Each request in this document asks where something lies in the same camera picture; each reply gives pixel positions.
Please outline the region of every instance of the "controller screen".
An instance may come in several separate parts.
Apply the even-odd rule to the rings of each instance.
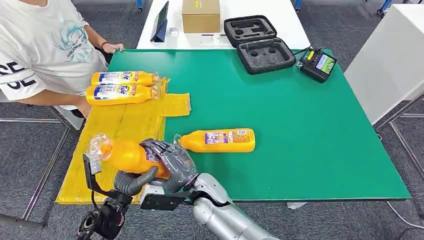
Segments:
[[[315,67],[324,72],[325,74],[330,75],[335,63],[336,60],[334,58],[323,54],[321,55],[321,58],[319,59]]]

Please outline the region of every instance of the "bracelet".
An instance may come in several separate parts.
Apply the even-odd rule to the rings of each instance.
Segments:
[[[108,42],[108,41],[103,42],[103,43],[101,44],[101,49],[105,50],[105,49],[103,48],[103,46],[104,46],[105,44],[110,44],[110,42]]]

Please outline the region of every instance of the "yellow bottle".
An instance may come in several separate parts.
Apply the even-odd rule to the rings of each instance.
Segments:
[[[150,150],[129,140],[110,139],[101,133],[94,136],[87,148],[87,155],[93,160],[102,160],[121,171],[142,174],[152,166],[158,167],[156,177],[168,179],[169,171]]]
[[[116,104],[139,104],[160,96],[157,86],[143,85],[97,85],[87,88],[86,99],[91,106]]]
[[[197,130],[178,141],[196,153],[248,153],[255,149],[255,133],[250,128]]]
[[[159,74],[145,71],[95,72],[91,77],[92,85],[140,84],[151,87],[160,81]]]

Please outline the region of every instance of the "green tabletop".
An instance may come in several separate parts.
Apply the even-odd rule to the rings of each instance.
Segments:
[[[321,84],[295,67],[249,75],[233,49],[125,50],[108,70],[159,72],[169,93],[190,93],[191,113],[166,120],[166,141],[254,130],[253,152],[191,154],[235,201],[411,197],[338,65]]]

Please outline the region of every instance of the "bottle label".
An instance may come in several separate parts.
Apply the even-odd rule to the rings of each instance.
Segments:
[[[110,85],[96,86],[94,89],[94,99],[118,99],[133,97],[136,95],[137,85]]]
[[[205,144],[228,144],[228,143],[248,143],[250,136],[246,130],[230,131],[228,134],[223,131],[206,132],[204,134]]]
[[[205,144],[227,144],[228,136],[223,131],[206,132],[204,134]]]
[[[103,72],[100,73],[98,78],[98,83],[100,85],[108,85],[108,84],[121,84],[128,83],[131,79],[134,78],[134,81],[137,82],[139,79],[139,72],[131,72],[131,71],[119,71],[119,72]]]
[[[250,141],[249,133],[246,130],[230,131],[228,138],[231,143],[248,143]]]
[[[147,159],[147,161],[158,163],[158,164],[161,163],[161,161],[159,160],[158,156],[156,156],[151,149],[145,148],[144,150],[146,152],[146,159]]]

